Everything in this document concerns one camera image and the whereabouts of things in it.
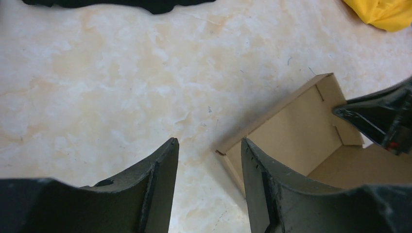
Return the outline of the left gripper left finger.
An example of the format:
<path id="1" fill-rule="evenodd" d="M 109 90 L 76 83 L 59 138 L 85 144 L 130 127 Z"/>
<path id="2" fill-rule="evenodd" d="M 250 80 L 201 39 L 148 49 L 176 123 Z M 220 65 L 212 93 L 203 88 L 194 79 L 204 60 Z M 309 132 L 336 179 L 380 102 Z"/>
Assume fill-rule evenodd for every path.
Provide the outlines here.
<path id="1" fill-rule="evenodd" d="M 179 142 L 170 138 L 151 155 L 85 186 L 87 213 L 82 233 L 166 233 L 175 190 Z"/>

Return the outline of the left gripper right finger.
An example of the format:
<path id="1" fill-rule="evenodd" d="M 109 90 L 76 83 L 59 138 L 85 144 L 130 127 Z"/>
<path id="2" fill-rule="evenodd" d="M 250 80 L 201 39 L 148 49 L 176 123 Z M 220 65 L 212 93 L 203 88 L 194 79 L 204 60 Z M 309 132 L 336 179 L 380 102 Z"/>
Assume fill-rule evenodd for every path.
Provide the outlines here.
<path id="1" fill-rule="evenodd" d="M 342 190 L 310 179 L 241 141 L 241 163 L 254 233 L 349 233 L 354 230 Z"/>

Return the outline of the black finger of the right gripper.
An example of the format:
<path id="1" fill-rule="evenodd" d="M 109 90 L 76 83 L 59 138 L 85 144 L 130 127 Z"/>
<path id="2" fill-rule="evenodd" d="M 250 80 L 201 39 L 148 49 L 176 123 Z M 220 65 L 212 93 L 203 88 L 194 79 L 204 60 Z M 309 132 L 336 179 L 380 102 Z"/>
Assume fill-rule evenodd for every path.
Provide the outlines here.
<path id="1" fill-rule="evenodd" d="M 349 122 L 373 143 L 400 155 L 412 151 L 412 78 L 347 101 L 333 114 Z"/>

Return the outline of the brown cardboard paper box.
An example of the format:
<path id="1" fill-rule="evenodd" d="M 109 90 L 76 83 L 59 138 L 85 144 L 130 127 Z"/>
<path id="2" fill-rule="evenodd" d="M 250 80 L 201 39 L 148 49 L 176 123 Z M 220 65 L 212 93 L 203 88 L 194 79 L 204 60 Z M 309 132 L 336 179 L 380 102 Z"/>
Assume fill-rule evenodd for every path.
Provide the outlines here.
<path id="1" fill-rule="evenodd" d="M 334 116 L 333 107 L 345 102 L 332 73 L 316 75 L 246 128 L 225 138 L 216 151 L 241 192 L 245 191 L 243 138 L 292 170 L 337 188 L 410 184 L 412 156 L 390 154 Z"/>

